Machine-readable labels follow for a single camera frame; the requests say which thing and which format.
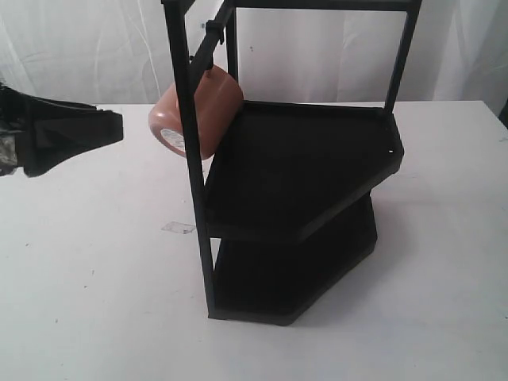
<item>white backdrop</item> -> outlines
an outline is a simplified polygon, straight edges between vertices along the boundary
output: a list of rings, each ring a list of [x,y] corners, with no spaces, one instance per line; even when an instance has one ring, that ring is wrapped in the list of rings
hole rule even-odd
[[[191,52],[219,0],[187,15]],[[424,0],[398,100],[508,98],[508,0]],[[384,100],[402,13],[240,10],[241,86],[250,99]],[[225,67],[225,49],[216,52]],[[0,73],[29,94],[156,102],[172,82],[159,0],[0,0]]]

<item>white tabletop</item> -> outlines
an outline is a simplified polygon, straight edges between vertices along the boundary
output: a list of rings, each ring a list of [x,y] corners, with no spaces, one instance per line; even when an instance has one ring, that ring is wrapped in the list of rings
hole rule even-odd
[[[150,106],[106,108],[123,142],[0,179],[0,380],[508,379],[508,130],[484,104],[396,106],[377,248],[287,328],[206,318],[195,232],[163,229],[194,221],[185,160]]]

